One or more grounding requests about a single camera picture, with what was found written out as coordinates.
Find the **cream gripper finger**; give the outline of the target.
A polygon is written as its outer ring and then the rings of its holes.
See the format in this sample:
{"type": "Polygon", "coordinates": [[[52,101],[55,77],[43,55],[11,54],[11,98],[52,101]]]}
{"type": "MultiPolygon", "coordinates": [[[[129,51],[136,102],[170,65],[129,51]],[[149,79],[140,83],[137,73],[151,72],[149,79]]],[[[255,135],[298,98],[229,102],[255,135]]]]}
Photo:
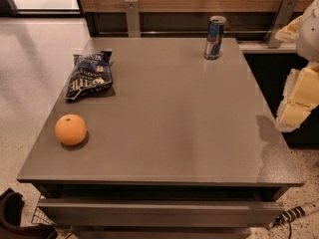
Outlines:
{"type": "Polygon", "coordinates": [[[318,106],[319,64],[311,62],[302,70],[292,69],[276,113],[276,128],[281,132],[300,128],[318,106]]]}
{"type": "Polygon", "coordinates": [[[298,39],[301,16],[292,20],[288,25],[281,28],[276,34],[275,39],[281,42],[294,43],[298,39]]]}

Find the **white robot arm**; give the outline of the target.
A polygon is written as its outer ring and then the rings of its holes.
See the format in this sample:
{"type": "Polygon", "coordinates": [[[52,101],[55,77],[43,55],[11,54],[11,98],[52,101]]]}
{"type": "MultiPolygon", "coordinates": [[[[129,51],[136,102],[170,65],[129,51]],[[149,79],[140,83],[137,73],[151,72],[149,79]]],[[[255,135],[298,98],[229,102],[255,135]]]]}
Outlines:
{"type": "Polygon", "coordinates": [[[319,106],[319,0],[314,0],[302,16],[281,28],[275,38],[295,43],[297,55],[308,61],[301,71],[290,71],[276,112],[276,128],[291,132],[300,128],[319,106]]]}

